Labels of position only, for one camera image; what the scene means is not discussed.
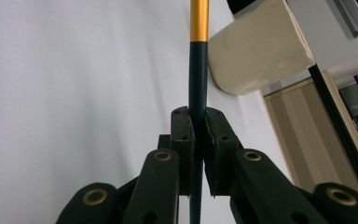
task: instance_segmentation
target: white background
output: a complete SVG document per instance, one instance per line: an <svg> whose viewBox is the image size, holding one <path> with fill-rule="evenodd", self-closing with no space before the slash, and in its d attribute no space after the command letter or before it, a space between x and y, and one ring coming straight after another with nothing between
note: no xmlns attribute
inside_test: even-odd
<svg viewBox="0 0 358 224"><path fill-rule="evenodd" d="M212 1L210 35L231 21ZM136 177L187 105L188 45L189 1L0 1L0 224L54 223L84 186ZM259 92L208 88L242 144L288 175ZM201 222L233 223L204 187Z"/></svg>

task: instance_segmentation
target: black pole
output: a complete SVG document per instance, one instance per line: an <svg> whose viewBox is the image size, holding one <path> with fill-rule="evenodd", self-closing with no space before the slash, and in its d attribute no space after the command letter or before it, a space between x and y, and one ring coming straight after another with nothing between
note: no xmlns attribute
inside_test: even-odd
<svg viewBox="0 0 358 224"><path fill-rule="evenodd" d="M190 62L188 81L188 113L196 144L190 190L190 223L200 223L202 197L202 144L206 134L206 99L208 78L208 11L209 0L191 0Z"/></svg>

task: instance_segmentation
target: gold tip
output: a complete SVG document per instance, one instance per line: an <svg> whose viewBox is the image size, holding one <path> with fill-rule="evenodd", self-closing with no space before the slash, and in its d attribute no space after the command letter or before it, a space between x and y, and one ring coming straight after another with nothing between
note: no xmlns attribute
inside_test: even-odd
<svg viewBox="0 0 358 224"><path fill-rule="evenodd" d="M191 0L190 41L208 41L209 0Z"/></svg>

